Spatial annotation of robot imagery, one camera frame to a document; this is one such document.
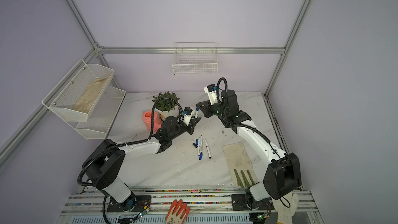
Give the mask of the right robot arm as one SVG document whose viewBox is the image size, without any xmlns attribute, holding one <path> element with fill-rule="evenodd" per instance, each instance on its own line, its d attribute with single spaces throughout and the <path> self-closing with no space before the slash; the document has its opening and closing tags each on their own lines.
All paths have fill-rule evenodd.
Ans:
<svg viewBox="0 0 398 224">
<path fill-rule="evenodd" d="M 204 87 L 207 101 L 197 108 L 204 117 L 217 116 L 225 128 L 242 137 L 267 166 L 263 181 L 249 188 L 255 201 L 266 198 L 279 200 L 302 185 L 300 160 L 294 153 L 286 153 L 261 133 L 252 118 L 240 110 L 234 90 L 218 91 L 214 84 Z"/>
</svg>

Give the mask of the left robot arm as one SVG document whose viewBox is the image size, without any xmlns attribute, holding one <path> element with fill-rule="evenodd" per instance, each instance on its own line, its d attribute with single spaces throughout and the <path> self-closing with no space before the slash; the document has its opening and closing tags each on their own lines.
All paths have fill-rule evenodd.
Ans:
<svg viewBox="0 0 398 224">
<path fill-rule="evenodd" d="M 200 117 L 189 121 L 167 117 L 148 139 L 127 143 L 116 143 L 111 139 L 102 141 L 83 163 L 77 177 L 78 185 L 94 187 L 120 204 L 134 203 L 136 196 L 123 180 L 129 162 L 166 151 L 182 134 L 192 135 L 200 120 Z"/>
</svg>

